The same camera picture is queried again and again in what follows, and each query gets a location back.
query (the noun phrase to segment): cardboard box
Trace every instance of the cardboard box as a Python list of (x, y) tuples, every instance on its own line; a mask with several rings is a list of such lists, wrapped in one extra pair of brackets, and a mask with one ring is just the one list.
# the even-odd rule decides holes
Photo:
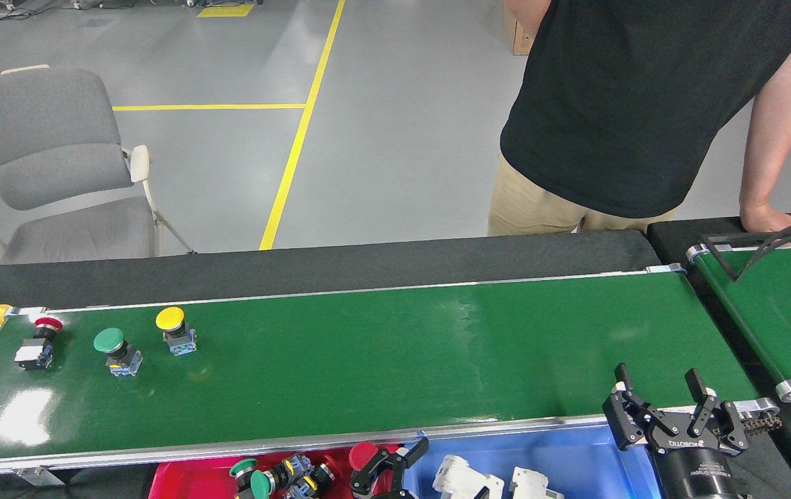
[(525, 28), (522, 28), (519, 20), (512, 15), (512, 10), (507, 9), (506, 6), (503, 6), (503, 28), (506, 29), (506, 37), (512, 44), (512, 53), (515, 55), (531, 53), (531, 45), (534, 44), (534, 40), (528, 37)]

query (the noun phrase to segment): concrete floor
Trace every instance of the concrete floor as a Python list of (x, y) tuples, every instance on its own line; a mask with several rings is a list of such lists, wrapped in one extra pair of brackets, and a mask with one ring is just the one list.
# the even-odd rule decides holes
[[(0, 22), (0, 71), (82, 67), (113, 105), (304, 104), (338, 4), (267, 0), (247, 17), (198, 19), (199, 8), (156, 1)], [(525, 64), (510, 54), (500, 9), (497, 0), (345, 0), (274, 247), (484, 236), (499, 133)], [(116, 113), (123, 145), (152, 151), (155, 197), (199, 252), (258, 249), (302, 115)], [(737, 214), (748, 116), (719, 133), (678, 218)], [(29, 212), (0, 203), (0, 231), (119, 196)], [(791, 155), (772, 201), (791, 211)]]

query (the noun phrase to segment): green conveyor belt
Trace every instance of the green conveyor belt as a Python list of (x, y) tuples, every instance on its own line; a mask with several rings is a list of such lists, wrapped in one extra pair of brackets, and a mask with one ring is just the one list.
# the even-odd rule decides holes
[[(753, 252), (723, 254), (740, 271)], [(791, 247), (770, 252), (738, 282), (709, 253), (697, 257), (697, 266), (775, 383), (791, 379)]]
[[(161, 306), (59, 313), (46, 371), (0, 331), (0, 458), (598, 414), (626, 362), (639, 394), (689, 405), (699, 367), (756, 398), (678, 274), (517, 281), (184, 304), (197, 353), (173, 357)], [(93, 348), (116, 326), (142, 351), (116, 378)]]

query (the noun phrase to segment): chair seat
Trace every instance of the chair seat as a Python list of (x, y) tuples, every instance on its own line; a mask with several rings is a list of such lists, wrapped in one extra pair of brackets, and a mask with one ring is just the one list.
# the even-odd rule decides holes
[(145, 197), (131, 197), (22, 224), (1, 262), (144, 259), (154, 255), (151, 208)]

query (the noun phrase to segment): black t-shirt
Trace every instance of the black t-shirt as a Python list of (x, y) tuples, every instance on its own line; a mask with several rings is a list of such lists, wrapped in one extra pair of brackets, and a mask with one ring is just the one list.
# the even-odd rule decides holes
[(661, 215), (790, 52), (791, 0), (554, 0), (503, 156), (586, 208)]

